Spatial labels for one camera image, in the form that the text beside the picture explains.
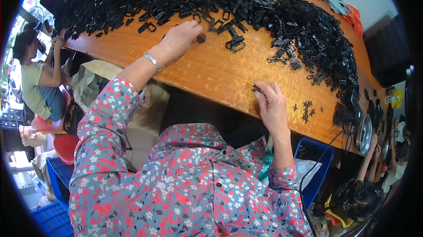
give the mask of gray cloth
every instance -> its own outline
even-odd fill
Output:
[[[326,0],[330,8],[338,14],[347,15],[350,10],[349,7],[342,0]]]

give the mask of green t-shirt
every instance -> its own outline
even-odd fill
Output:
[[[22,94],[27,106],[43,119],[50,117],[50,108],[46,106],[41,96],[38,82],[40,81],[43,67],[39,64],[22,65]]]

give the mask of person's hair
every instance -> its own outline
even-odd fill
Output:
[[[22,64],[26,55],[26,48],[32,44],[37,38],[37,32],[33,29],[28,29],[16,36],[15,45],[13,46],[13,58],[19,60]]]

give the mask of blue plastic basket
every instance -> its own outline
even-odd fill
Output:
[[[65,188],[69,190],[69,181],[71,180],[74,172],[74,165],[65,164],[60,158],[46,159],[47,170],[49,171],[49,177],[52,184],[53,192],[57,200],[63,205],[63,207],[69,209],[69,199],[65,198],[60,191],[60,183],[63,183]]]
[[[49,237],[67,237],[74,235],[69,213],[59,202],[39,208],[32,212],[35,220]]]
[[[320,143],[318,141],[309,139],[309,138],[302,138],[297,146],[297,150],[295,151],[294,158],[297,158],[298,150],[300,145],[311,145],[314,146],[320,154],[323,153],[323,151],[326,149],[327,145]],[[320,159],[321,166],[319,170],[314,174],[313,178],[310,180],[309,184],[304,188],[302,191],[302,198],[304,200],[303,207],[305,209],[308,209],[313,202],[314,198],[317,195],[317,192],[319,192],[319,189],[321,187],[321,184],[323,183],[327,170],[329,169],[330,162],[333,158],[333,147],[329,146],[323,157]]]

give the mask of orange plastic bag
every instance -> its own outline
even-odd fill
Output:
[[[363,25],[360,21],[360,12],[355,7],[346,4],[347,7],[351,10],[346,16],[342,15],[342,18],[354,27],[355,33],[359,38],[363,37]]]

